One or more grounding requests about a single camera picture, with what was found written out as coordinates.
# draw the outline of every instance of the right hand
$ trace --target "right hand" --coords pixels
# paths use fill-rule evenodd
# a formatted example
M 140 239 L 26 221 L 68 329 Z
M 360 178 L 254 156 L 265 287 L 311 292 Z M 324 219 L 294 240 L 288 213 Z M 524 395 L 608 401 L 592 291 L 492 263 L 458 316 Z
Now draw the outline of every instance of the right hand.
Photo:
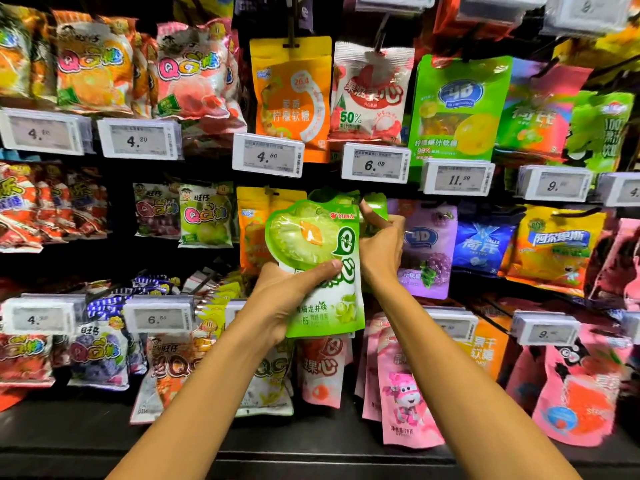
M 380 229 L 375 236 L 360 240 L 360 268 L 364 279 L 371 286 L 375 280 L 397 281 L 404 243 L 404 217 L 389 215 L 386 221 L 364 200 L 360 211 L 368 223 Z

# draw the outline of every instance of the left hand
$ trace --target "left hand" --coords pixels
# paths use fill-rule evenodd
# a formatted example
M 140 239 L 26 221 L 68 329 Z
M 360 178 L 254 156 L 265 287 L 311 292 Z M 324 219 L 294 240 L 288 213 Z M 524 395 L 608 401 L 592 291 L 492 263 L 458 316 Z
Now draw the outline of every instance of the left hand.
M 240 311 L 240 316 L 250 317 L 256 325 L 265 327 L 273 340 L 273 346 L 284 339 L 287 318 L 302 300 L 320 283 L 330 280 L 342 270 L 342 261 L 332 259 L 304 273 L 291 274 L 276 263 L 262 267 L 258 282 Z

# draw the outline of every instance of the candy bag with large 0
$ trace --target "candy bag with large 0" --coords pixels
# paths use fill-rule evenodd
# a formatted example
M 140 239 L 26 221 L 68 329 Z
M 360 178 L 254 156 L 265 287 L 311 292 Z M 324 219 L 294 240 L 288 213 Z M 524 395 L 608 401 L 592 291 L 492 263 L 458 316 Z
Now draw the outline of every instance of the candy bag with large 0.
M 267 247 L 284 270 L 299 273 L 331 259 L 342 260 L 342 272 L 320 284 L 292 315 L 287 337 L 322 337 L 364 328 L 358 217 L 356 205 L 300 200 L 268 218 Z

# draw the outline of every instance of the pink cartoon character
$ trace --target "pink cartoon character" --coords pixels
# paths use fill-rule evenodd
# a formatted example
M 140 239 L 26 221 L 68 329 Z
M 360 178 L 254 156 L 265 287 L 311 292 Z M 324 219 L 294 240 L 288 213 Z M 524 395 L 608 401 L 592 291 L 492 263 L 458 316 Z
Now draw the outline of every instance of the pink cartoon character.
M 423 426 L 424 423 L 418 412 L 418 407 L 425 404 L 411 374 L 389 374 L 391 386 L 383 387 L 386 395 L 392 395 L 397 408 L 394 408 L 398 424 L 409 423 L 411 426 Z

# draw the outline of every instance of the hand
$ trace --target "hand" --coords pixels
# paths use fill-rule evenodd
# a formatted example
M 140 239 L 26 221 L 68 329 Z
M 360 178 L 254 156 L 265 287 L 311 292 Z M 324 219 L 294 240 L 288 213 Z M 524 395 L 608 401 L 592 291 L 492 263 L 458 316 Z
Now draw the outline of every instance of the hand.
M 404 243 L 404 217 L 390 215 L 386 221 L 364 200 L 360 211 L 367 222 L 380 229 L 375 236 L 360 240 L 360 268 L 364 279 L 372 287 L 374 280 L 397 281 Z
M 256 326 L 273 340 L 271 347 L 284 339 L 287 318 L 302 300 L 320 283 L 330 280 L 342 270 L 342 261 L 332 259 L 304 273 L 291 274 L 276 263 L 262 266 L 255 288 L 239 315 L 250 317 Z

